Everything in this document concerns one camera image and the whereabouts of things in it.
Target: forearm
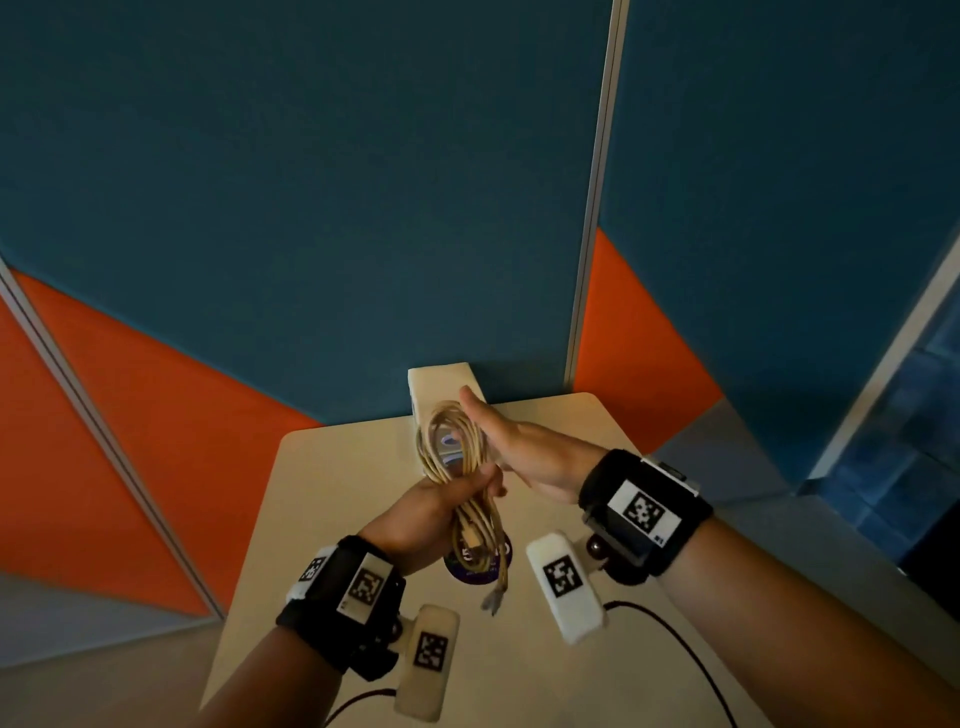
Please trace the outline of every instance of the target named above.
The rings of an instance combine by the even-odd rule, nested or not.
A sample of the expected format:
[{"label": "forearm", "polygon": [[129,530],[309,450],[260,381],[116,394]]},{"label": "forearm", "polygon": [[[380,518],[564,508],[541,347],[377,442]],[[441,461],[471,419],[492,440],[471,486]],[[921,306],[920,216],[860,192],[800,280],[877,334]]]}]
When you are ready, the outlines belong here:
[{"label": "forearm", "polygon": [[778,726],[958,724],[950,686],[715,518],[660,584]]},{"label": "forearm", "polygon": [[340,680],[295,632],[275,627],[204,706],[193,728],[319,726]]}]

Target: hand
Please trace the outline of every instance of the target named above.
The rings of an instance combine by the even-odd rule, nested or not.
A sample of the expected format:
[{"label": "hand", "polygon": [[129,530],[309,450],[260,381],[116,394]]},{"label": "hand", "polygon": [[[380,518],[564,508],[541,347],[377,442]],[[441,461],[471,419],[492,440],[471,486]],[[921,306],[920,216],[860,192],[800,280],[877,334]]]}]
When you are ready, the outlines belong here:
[{"label": "hand", "polygon": [[590,471],[607,450],[532,423],[515,423],[481,401],[469,387],[460,388],[460,404],[500,453],[506,470],[538,493],[562,503],[576,503]]},{"label": "hand", "polygon": [[359,535],[383,550],[400,573],[425,569],[453,548],[454,509],[484,488],[493,496],[507,495],[503,471],[494,463],[443,485],[424,478]]}]

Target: purple circular label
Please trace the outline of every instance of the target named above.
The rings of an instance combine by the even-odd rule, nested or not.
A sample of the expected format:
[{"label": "purple circular label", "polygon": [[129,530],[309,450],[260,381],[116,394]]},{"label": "purple circular label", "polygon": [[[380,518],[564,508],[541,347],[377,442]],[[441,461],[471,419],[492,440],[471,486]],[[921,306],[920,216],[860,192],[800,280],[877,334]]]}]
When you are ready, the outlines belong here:
[{"label": "purple circular label", "polygon": [[[510,537],[506,536],[507,539],[507,568],[514,562],[514,545],[510,542]],[[460,553],[463,554],[464,560],[470,560],[469,549],[463,544],[460,543]],[[492,584],[496,581],[496,569],[500,563],[499,555],[493,557],[493,563],[490,564],[490,568],[486,571],[480,573],[474,573],[473,571],[467,571],[461,566],[460,562],[457,561],[457,557],[453,555],[453,552],[446,554],[444,557],[444,566],[446,570],[449,571],[453,578],[457,581],[462,581],[464,584],[472,584],[474,586],[480,584]]]}]

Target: beige table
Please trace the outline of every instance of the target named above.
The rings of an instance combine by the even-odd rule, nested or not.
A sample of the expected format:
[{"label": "beige table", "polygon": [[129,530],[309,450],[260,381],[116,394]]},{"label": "beige table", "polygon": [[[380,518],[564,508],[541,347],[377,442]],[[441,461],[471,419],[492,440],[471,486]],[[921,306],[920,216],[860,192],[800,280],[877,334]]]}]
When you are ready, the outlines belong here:
[{"label": "beige table", "polygon": [[[552,427],[608,448],[636,451],[589,394],[511,402],[508,417]],[[280,444],[237,585],[204,701],[220,688],[273,625],[283,596],[317,548],[356,532],[420,478],[411,417],[293,432]],[[408,579],[403,613],[423,603],[456,610],[462,621],[441,724],[490,726],[727,725],[707,680],[683,648],[644,615],[617,610],[606,629],[567,646],[550,615],[523,549],[560,529],[571,540],[587,530],[577,508],[544,500],[512,473],[501,513],[516,551],[500,613],[480,611],[489,586],[456,581],[443,564]],[[622,587],[592,578],[600,596],[638,601],[687,639],[707,665],[741,726],[768,726],[760,710],[655,583]],[[337,704],[370,688],[393,687],[390,674],[369,684],[349,672]],[[336,728],[415,725],[393,712],[393,699],[370,698],[344,712]]]}]

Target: person's left arm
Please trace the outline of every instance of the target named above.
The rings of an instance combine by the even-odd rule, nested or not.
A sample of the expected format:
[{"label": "person's left arm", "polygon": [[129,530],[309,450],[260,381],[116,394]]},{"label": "person's left arm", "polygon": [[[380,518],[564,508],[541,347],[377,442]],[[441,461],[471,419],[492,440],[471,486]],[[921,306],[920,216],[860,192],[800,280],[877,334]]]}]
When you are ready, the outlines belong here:
[{"label": "person's left arm", "polygon": [[[402,574],[411,574],[450,551],[454,509],[485,488],[506,495],[503,473],[493,463],[445,485],[424,479],[358,535],[386,553]],[[193,728],[321,725],[340,680],[296,632],[274,627],[203,707]]]}]

